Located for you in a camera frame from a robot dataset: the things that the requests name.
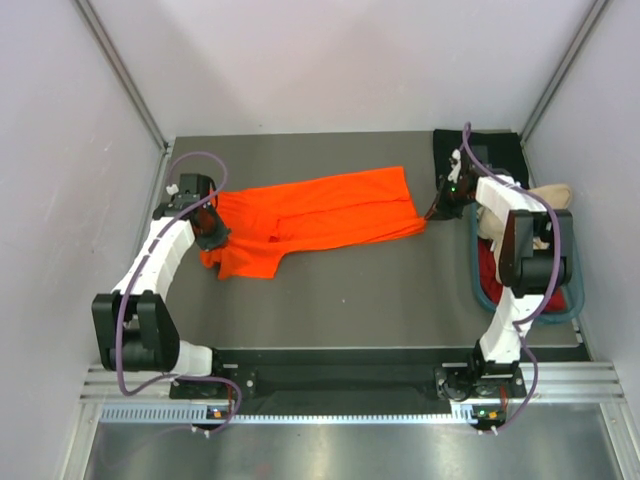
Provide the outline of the orange t shirt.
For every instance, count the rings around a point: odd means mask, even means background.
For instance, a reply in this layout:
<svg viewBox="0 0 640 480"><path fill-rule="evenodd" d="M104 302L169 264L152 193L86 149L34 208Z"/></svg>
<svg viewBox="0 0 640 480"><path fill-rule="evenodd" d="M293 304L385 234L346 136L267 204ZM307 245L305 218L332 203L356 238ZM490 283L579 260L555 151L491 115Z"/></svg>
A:
<svg viewBox="0 0 640 480"><path fill-rule="evenodd" d="M218 278L272 279L292 253L398 240L425 231L401 166L222 192L226 244L200 253Z"/></svg>

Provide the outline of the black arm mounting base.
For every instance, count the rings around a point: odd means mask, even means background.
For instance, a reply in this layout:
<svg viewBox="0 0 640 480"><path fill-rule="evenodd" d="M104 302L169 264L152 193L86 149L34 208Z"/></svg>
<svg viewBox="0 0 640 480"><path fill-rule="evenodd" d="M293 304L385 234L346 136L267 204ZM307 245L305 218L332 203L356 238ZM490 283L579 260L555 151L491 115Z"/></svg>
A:
<svg viewBox="0 0 640 480"><path fill-rule="evenodd" d="M213 380L154 374L169 399L240 399L240 414L445 413L455 400L525 395L520 358L515 375L477 379L474 348L217 349Z"/></svg>

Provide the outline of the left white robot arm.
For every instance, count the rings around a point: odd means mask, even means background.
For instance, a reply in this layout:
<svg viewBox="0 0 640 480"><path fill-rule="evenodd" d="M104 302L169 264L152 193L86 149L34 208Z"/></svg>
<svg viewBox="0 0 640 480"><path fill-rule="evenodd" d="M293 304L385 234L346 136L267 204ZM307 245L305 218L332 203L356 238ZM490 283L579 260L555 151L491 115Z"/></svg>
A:
<svg viewBox="0 0 640 480"><path fill-rule="evenodd" d="M170 199L154 210L149 234L127 274L92 302L99 357L114 372L192 376L194 387L212 397L226 387L227 374L214 364L211 348L180 338L166 297L187 251L196 245L213 253L225 246L230 230L216 210L210 177L182 174L168 193Z"/></svg>

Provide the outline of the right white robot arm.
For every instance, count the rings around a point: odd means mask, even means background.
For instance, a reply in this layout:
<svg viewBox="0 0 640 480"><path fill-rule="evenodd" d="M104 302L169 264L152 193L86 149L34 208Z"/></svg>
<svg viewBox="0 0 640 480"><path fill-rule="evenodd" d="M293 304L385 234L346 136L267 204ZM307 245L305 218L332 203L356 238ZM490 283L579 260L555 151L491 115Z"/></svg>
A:
<svg viewBox="0 0 640 480"><path fill-rule="evenodd" d="M452 152L449 164L425 218L458 219L476 203L502 226L497 271L503 290L466 372L469 388L487 396L515 375L530 324L571 279L573 247L562 245L562 235L573 234L573 219L568 210L552 208L512 177L492 172L467 145Z"/></svg>

